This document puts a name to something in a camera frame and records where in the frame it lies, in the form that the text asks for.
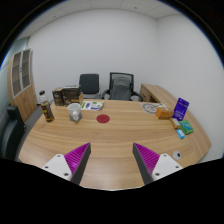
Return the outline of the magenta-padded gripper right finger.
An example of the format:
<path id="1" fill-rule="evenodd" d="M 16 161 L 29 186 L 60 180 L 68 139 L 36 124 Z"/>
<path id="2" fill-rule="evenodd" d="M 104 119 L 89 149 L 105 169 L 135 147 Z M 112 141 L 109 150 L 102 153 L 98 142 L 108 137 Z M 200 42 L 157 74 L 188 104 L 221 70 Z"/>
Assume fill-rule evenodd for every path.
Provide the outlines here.
<path id="1" fill-rule="evenodd" d="M 138 143 L 133 144 L 133 155 L 145 185 L 182 169 L 168 154 L 158 154 Z"/>

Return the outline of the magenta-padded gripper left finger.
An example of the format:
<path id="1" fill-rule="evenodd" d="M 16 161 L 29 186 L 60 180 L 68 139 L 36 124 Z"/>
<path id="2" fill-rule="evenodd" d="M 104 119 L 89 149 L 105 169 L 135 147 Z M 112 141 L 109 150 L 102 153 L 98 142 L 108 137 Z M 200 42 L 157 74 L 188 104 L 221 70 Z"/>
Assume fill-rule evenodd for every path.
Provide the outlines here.
<path id="1" fill-rule="evenodd" d="M 69 153 L 56 154 L 42 169 L 79 185 L 91 154 L 91 144 L 86 143 Z"/>

